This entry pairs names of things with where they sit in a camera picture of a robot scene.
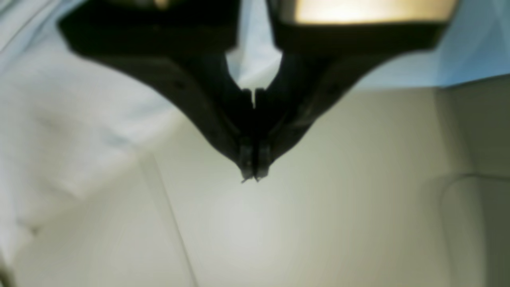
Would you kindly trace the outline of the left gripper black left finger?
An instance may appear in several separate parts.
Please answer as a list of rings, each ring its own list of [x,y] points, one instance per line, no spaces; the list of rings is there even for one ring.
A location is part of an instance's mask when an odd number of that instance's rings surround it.
[[[255,176],[253,104],[226,58],[239,16],[238,0],[84,0],[58,27],[76,54],[177,106],[248,180]]]

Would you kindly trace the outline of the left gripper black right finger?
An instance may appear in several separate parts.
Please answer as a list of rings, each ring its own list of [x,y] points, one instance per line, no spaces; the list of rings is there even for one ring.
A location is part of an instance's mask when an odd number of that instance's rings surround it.
[[[457,0],[268,0],[282,53],[268,87],[255,91],[254,177],[306,134],[368,73],[393,58],[433,49]]]

